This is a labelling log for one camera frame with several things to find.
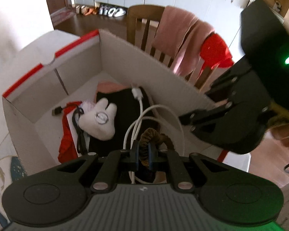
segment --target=red cloth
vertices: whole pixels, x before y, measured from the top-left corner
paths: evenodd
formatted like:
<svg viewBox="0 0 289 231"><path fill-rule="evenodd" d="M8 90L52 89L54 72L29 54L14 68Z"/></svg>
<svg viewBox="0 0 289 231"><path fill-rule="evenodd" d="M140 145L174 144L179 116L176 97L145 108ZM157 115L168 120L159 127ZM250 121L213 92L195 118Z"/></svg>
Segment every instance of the red cloth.
<svg viewBox="0 0 289 231"><path fill-rule="evenodd" d="M201 72L205 67L210 67L211 69L216 66L229 68L234 64L227 44L218 34L213 34L204 41L200 56L204 60Z"/></svg>
<svg viewBox="0 0 289 231"><path fill-rule="evenodd" d="M79 106L81 103L82 103L81 101L69 102L66 104L66 108L63 109L63 113L64 113L62 117L63 137L61 140L61 144L59 148L59 155L58 155L58 161L60 163L64 163L64 162L78 158L77 151L75 149L73 137L71 134L70 127L68 125L66 115L76 108L76 106L73 104L77 104Z"/></svg>

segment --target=chair backrest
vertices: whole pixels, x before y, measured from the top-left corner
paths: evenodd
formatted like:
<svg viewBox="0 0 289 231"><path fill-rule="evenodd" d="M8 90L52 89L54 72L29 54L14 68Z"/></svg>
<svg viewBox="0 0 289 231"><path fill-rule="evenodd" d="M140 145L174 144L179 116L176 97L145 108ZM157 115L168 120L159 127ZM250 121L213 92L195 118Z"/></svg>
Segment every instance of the chair backrest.
<svg viewBox="0 0 289 231"><path fill-rule="evenodd" d="M137 19L146 19L146 25L144 28L144 34L142 37L141 42L141 50L145 51L148 34L150 29L150 21L160 22L165 7L157 6L157 5L134 5L129 7L127 13L127 41L133 45L135 45L135 38L136 38L136 23ZM156 49L151 47L150 55L155 56ZM164 62L165 54L161 53L159 57L160 62ZM173 63L173 58L170 58L168 63L168 67ZM189 81L191 74L185 77L187 81ZM212 75L212 70L208 67L204 69L194 86L198 89L202 88L208 78Z"/></svg>

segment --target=screw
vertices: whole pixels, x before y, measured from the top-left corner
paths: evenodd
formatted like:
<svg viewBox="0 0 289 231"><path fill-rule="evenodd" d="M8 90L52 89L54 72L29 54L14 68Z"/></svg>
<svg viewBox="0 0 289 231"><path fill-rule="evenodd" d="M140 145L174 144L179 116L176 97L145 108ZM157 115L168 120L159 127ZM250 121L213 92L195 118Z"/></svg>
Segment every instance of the screw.
<svg viewBox="0 0 289 231"><path fill-rule="evenodd" d="M193 187L193 184L187 181L179 182L178 183L178 188L183 189L183 190L189 190Z"/></svg>
<svg viewBox="0 0 289 231"><path fill-rule="evenodd" d="M225 106L225 108L230 108L232 106L232 102L228 102Z"/></svg>
<svg viewBox="0 0 289 231"><path fill-rule="evenodd" d="M96 190L105 190L108 188L108 184L106 182L97 182L93 184L93 188Z"/></svg>

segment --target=slipper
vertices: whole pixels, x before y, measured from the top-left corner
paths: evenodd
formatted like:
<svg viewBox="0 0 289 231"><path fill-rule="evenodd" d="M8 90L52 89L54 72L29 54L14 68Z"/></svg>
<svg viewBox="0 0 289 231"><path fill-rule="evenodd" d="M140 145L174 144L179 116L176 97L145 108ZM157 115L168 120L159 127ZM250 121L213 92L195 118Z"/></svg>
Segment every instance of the slipper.
<svg viewBox="0 0 289 231"><path fill-rule="evenodd" d="M93 8L87 8L86 12L83 14L84 16L90 15L94 11Z"/></svg>
<svg viewBox="0 0 289 231"><path fill-rule="evenodd" d="M106 16L108 14L108 10L109 10L109 7L104 6L104 13L103 13L104 16Z"/></svg>
<svg viewBox="0 0 289 231"><path fill-rule="evenodd" d="M118 8L117 11L114 13L113 17L121 17L126 14L126 11L122 8Z"/></svg>
<svg viewBox="0 0 289 231"><path fill-rule="evenodd" d="M101 5L101 6L99 7L99 14L102 15L103 12L104 12L104 6Z"/></svg>
<svg viewBox="0 0 289 231"><path fill-rule="evenodd" d="M81 8L80 5L76 6L76 14L80 14L80 8Z"/></svg>
<svg viewBox="0 0 289 231"><path fill-rule="evenodd" d="M99 13L99 8L98 8L98 7L95 7L95 8L93 9L92 14L93 14L93 15L97 15L98 13Z"/></svg>
<svg viewBox="0 0 289 231"><path fill-rule="evenodd" d="M80 13L84 14L86 12L87 12L87 6L86 5L81 6Z"/></svg>
<svg viewBox="0 0 289 231"><path fill-rule="evenodd" d="M115 13L117 11L117 9L116 8L111 8L109 11L108 11L108 17L112 17L113 16L113 14Z"/></svg>

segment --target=gray ribbed surface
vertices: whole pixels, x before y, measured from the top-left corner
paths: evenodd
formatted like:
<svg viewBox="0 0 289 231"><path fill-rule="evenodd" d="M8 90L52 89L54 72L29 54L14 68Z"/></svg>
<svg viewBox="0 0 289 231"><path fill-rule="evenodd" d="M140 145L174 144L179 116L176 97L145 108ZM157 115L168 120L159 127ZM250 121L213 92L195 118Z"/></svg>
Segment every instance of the gray ribbed surface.
<svg viewBox="0 0 289 231"><path fill-rule="evenodd" d="M33 231L37 228L13 223L7 231ZM261 227L241 228L224 224L207 213L190 194L179 194L170 185L118 185L107 195L96 195L74 219L40 231L277 231L270 223Z"/></svg>

